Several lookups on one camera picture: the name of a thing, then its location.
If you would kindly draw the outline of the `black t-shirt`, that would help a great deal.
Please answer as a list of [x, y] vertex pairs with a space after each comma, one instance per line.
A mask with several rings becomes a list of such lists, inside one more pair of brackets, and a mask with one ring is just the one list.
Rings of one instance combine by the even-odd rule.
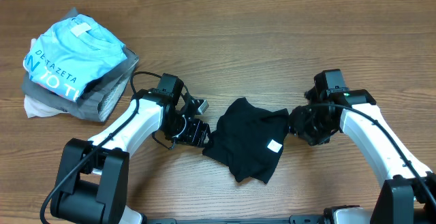
[[271, 112], [238, 98], [217, 121], [212, 145], [202, 154], [228, 166], [236, 182], [251, 177], [266, 184], [283, 152], [288, 116], [287, 109]]

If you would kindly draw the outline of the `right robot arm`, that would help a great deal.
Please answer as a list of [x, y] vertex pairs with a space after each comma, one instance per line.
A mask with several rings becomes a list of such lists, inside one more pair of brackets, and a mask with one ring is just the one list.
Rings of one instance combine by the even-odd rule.
[[381, 190], [372, 210], [334, 206], [303, 217], [304, 223], [435, 222], [435, 173], [396, 136], [367, 90], [349, 89], [341, 70], [329, 69], [314, 77], [305, 99], [308, 103], [294, 108], [288, 118], [290, 133], [309, 146], [327, 144], [337, 132], [347, 135]]

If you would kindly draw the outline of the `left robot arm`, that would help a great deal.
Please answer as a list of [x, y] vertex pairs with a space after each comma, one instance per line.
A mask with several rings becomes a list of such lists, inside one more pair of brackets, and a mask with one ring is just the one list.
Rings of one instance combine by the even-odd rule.
[[134, 91], [128, 109], [88, 140], [72, 138], [64, 147], [53, 190], [40, 210], [72, 223], [143, 224], [147, 217], [127, 205], [129, 162], [147, 138], [162, 131], [172, 149], [210, 143], [210, 127], [198, 117], [208, 108], [177, 76], [162, 74], [157, 87]]

